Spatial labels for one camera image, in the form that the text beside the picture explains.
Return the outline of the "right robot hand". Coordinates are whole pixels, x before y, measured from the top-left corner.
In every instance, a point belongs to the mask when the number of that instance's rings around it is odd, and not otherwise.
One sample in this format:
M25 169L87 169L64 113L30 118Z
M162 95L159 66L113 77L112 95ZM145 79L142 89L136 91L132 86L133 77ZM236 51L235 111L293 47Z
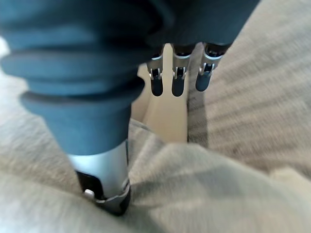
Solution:
M128 128L144 88L163 92L163 49L173 48L172 94L183 93L190 55L204 51L196 89L213 71L258 5L256 0L3 0L0 65L25 80L26 109L41 116L68 155L81 190L120 216L130 201Z

